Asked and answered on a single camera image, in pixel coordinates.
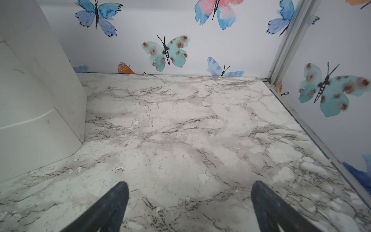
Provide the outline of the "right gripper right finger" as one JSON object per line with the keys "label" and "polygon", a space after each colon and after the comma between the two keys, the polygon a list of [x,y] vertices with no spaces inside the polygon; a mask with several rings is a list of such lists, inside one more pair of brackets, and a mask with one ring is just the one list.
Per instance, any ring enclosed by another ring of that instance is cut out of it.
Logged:
{"label": "right gripper right finger", "polygon": [[251,200],[261,232],[320,231],[262,181],[254,182]]}

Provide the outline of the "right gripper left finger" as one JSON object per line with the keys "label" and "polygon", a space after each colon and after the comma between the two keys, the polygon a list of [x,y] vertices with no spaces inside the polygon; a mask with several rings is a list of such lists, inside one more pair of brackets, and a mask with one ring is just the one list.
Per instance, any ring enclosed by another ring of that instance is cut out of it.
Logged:
{"label": "right gripper left finger", "polygon": [[119,232],[128,201],[128,184],[120,181],[62,231]]}

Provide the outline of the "white three-drawer foam cabinet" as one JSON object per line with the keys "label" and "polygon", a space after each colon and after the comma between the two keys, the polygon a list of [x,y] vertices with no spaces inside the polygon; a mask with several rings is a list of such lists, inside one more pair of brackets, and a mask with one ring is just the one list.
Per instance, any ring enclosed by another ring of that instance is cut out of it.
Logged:
{"label": "white three-drawer foam cabinet", "polygon": [[37,1],[1,1],[1,181],[84,142],[87,94]]}

